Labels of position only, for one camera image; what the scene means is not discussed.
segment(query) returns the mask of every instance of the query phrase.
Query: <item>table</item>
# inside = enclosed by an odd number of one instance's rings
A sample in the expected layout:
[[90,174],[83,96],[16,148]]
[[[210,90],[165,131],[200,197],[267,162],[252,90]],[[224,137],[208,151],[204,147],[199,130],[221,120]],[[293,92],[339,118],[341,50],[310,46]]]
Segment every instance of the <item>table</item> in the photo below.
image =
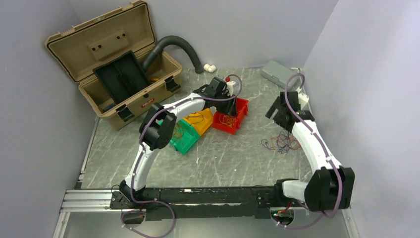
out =
[[[209,83],[220,74],[237,74],[243,80],[240,98],[249,100],[249,113],[235,135],[209,130],[186,154],[171,145],[157,156],[147,178],[148,187],[211,187],[273,185],[277,179],[309,181],[312,171],[303,150],[281,154],[264,148],[282,131],[265,113],[282,90],[260,75],[259,68],[227,68],[215,73],[196,74],[183,70],[182,89],[162,102],[172,103]],[[110,188],[130,172],[139,144],[139,127],[144,115],[121,130],[114,130],[105,120],[98,122],[88,156],[82,188]]]

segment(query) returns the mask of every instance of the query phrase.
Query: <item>black tray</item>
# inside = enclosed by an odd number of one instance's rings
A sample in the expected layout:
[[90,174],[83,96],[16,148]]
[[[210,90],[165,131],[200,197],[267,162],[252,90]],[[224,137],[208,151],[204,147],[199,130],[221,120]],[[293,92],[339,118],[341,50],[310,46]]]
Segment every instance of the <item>black tray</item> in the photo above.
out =
[[93,70],[116,104],[150,85],[149,79],[132,51]]

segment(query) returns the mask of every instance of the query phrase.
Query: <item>toolbox lid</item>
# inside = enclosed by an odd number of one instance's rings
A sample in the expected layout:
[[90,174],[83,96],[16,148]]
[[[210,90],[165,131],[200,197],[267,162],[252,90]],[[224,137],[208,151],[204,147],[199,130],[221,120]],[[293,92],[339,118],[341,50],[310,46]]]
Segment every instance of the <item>toolbox lid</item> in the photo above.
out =
[[71,79],[80,82],[92,75],[94,68],[155,41],[148,6],[137,0],[58,32],[48,37],[45,45]]

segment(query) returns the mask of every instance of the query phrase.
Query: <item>red logo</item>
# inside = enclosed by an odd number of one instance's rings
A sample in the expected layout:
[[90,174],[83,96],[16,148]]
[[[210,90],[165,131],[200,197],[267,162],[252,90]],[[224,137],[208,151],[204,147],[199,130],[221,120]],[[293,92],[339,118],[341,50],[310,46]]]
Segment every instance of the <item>red logo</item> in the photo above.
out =
[[150,104],[150,103],[152,103],[154,100],[155,100],[154,98],[152,98],[152,99],[148,100],[147,102],[145,102],[145,103],[142,105],[142,108],[144,108],[145,106],[149,105],[149,104]]

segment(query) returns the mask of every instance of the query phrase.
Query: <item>gray plastic box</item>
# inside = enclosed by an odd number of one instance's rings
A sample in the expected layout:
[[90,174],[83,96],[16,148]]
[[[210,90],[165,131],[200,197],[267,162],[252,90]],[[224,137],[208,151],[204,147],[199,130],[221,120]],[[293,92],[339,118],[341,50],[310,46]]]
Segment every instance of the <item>gray plastic box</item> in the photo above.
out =
[[[282,66],[281,64],[273,60],[270,60],[270,62],[268,62],[268,64],[261,69],[261,76],[277,84],[283,89],[286,85],[287,80],[293,74],[295,74],[294,71]],[[290,81],[289,83],[289,88],[292,88],[293,85],[295,85],[297,80],[298,80],[298,77],[293,78],[292,81]]]

